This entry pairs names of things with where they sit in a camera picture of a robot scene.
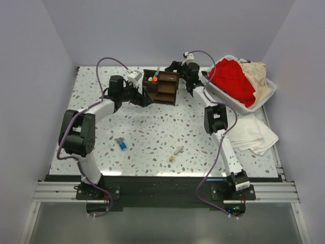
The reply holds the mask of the blue pen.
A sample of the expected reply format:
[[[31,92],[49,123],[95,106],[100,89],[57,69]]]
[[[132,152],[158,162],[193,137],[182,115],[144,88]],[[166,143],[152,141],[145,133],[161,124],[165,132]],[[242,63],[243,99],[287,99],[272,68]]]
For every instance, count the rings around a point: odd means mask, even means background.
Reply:
[[[225,178],[208,178],[206,181],[211,181],[211,182],[224,182],[226,181]]]

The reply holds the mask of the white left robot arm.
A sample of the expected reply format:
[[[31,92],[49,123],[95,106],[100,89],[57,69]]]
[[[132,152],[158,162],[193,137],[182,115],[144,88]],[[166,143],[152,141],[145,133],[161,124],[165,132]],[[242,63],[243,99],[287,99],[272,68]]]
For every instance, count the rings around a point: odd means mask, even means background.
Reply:
[[[100,184],[102,174],[98,169],[93,149],[95,146],[96,124],[114,114],[124,102],[147,107],[154,103],[147,87],[133,84],[123,76],[113,75],[109,87],[100,85],[99,101],[80,110],[66,110],[58,139],[58,160],[73,159],[81,173],[81,180],[88,184],[87,193],[93,199],[101,199],[105,187]]]

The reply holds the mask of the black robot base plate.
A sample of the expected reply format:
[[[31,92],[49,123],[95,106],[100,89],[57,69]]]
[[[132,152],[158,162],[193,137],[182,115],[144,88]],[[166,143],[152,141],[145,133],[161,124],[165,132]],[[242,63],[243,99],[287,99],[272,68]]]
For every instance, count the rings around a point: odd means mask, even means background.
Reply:
[[[79,176],[47,175],[45,182],[69,182],[74,199],[86,200],[89,214],[123,211],[125,208],[209,208],[239,216],[246,201],[255,200],[254,187],[234,192],[229,183],[205,181],[201,177],[102,176],[97,186]]]

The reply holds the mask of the brown wooden desk organizer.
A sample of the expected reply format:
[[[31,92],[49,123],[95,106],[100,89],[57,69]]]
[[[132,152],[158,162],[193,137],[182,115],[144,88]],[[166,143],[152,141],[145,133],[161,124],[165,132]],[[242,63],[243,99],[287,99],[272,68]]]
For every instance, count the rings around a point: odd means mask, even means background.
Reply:
[[[153,78],[154,73],[154,70],[143,70],[142,84],[147,87],[149,96],[157,104],[175,106],[179,86],[179,74],[160,71],[157,76],[157,82],[149,81],[149,78]]]

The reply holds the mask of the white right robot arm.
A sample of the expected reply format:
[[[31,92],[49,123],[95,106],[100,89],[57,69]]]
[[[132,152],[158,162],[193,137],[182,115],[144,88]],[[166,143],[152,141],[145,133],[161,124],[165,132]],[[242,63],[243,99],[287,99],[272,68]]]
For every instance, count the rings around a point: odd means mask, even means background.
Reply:
[[[234,123],[228,123],[226,104],[213,100],[207,93],[206,86],[199,80],[199,65],[196,63],[183,64],[173,61],[165,71],[177,72],[186,82],[186,90],[201,105],[204,106],[204,129],[218,145],[217,157],[224,163],[226,180],[226,194],[233,200],[239,199],[244,190],[249,189],[250,180],[246,171],[236,157],[228,137],[228,132],[238,121],[235,116]]]

